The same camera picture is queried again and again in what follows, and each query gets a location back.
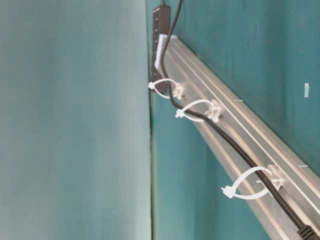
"green wall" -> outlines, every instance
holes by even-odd
[[[145,12],[0,2],[1,239],[150,239]]]
[[[147,2],[150,41],[160,1]],[[178,0],[165,2],[173,16]],[[317,0],[184,0],[175,31],[318,175],[319,9]],[[222,195],[229,178],[192,123],[174,115],[152,97],[156,238],[268,239],[243,201]]]
[[[176,34],[320,176],[319,22],[318,0],[185,0]]]
[[[177,2],[166,1],[171,5],[172,19]],[[210,9],[209,2],[202,3],[202,11],[208,6]],[[152,10],[159,4],[160,1],[157,0],[147,1],[149,43],[152,36]],[[185,1],[184,11],[187,9],[195,13],[195,8],[196,6],[192,6],[191,9],[190,1]],[[192,35],[186,30],[188,26],[184,26],[186,19],[187,16],[182,12],[177,31],[182,40],[183,37]],[[190,16],[188,21],[192,22],[194,19]],[[203,31],[192,37],[205,39],[208,34],[210,33]],[[230,178],[193,123],[185,118],[175,118],[175,112],[176,109],[168,100],[152,94],[154,239],[270,239],[245,201],[228,199],[222,193],[221,186],[232,185]]]

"power cord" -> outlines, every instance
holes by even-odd
[[[178,7],[176,10],[176,14],[174,17],[173,24],[170,28],[170,31],[168,33],[168,36],[166,38],[165,44],[163,46],[161,57],[160,57],[160,66],[163,72],[163,75],[166,79],[169,78],[169,75],[166,71],[165,67],[165,54],[170,42],[171,35],[176,27],[179,14],[181,11],[183,0],[179,0]],[[169,97],[171,103],[178,109],[183,109],[184,107],[177,103],[173,96],[172,86],[171,83],[167,81],[168,91],[169,91]],[[245,160],[245,162],[251,167],[257,167],[257,164],[252,160],[251,157],[228,135],[226,134],[216,123],[211,121],[207,116],[187,109],[185,112],[188,114],[197,117],[199,119],[204,120],[208,125],[210,125],[230,146]],[[262,172],[261,170],[255,172],[256,175],[261,179],[265,187],[269,190],[269,192],[272,194],[274,199],[278,202],[280,207],[284,210],[284,212],[287,214],[287,216],[292,220],[292,222],[296,225],[296,227],[299,229],[298,234],[301,236],[303,240],[320,240],[320,237],[315,233],[313,228],[309,225],[304,224],[304,222],[301,220],[301,218],[296,214],[296,212],[289,206],[289,204],[285,201],[285,199],[280,195],[278,190],[274,187],[270,179]]]

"aluminum profile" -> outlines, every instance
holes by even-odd
[[[277,167],[282,182],[279,192],[301,219],[320,234],[320,178],[178,38],[171,39],[164,63],[169,77],[183,87],[181,103],[187,105],[198,99],[218,101],[223,108],[217,123],[219,127],[258,166]],[[204,113],[208,106],[197,104],[191,109]],[[194,124],[233,181],[250,168],[212,128],[205,123]],[[238,190],[242,195],[261,191],[263,185],[257,180],[255,174],[250,175]],[[271,239],[301,239],[297,227],[271,195],[247,200],[247,204]]]

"zip tie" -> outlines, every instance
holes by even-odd
[[[183,95],[183,91],[184,91],[184,88],[181,86],[181,84],[179,82],[176,82],[170,78],[163,78],[163,79],[159,79],[157,81],[154,81],[154,82],[149,82],[148,84],[148,88],[152,89],[152,90],[155,90],[157,94],[159,94],[161,97],[165,98],[165,99],[170,99],[169,96],[166,96],[166,95],[163,95],[162,93],[160,93],[157,89],[156,89],[156,84],[159,84],[159,83],[162,83],[162,82],[166,82],[166,81],[169,81],[169,82],[172,82],[175,84],[175,88],[173,90],[173,97],[177,98],[178,100],[181,100],[182,98],[182,95]]]
[[[239,198],[239,199],[245,199],[245,200],[254,200],[254,199],[258,199],[263,197],[264,195],[266,195],[267,193],[269,193],[269,190],[266,188],[266,186],[264,186],[264,189],[261,190],[260,192],[256,193],[256,194],[252,194],[252,195],[239,195],[236,194],[236,189],[238,188],[238,186],[242,183],[242,181],[245,180],[246,177],[248,177],[250,174],[256,172],[256,171],[267,171],[270,175],[272,175],[272,172],[262,166],[256,166],[253,168],[250,168],[249,170],[245,171],[234,183],[232,186],[225,186],[225,188],[221,187],[223,193],[230,199],[232,199],[233,197]]]
[[[192,107],[193,105],[199,104],[199,103],[210,104],[209,110],[206,111],[204,114],[208,115],[209,119],[212,119],[215,123],[217,123],[219,121],[219,117],[221,115],[222,109],[216,100],[209,101],[207,99],[200,99],[200,100],[193,101],[193,102],[189,103],[187,106],[185,106],[184,108],[178,109],[176,111],[175,117],[176,118],[186,117],[187,119],[189,119],[191,121],[202,123],[204,121],[203,119],[191,117],[191,116],[188,116],[185,114],[185,111],[188,108]]]

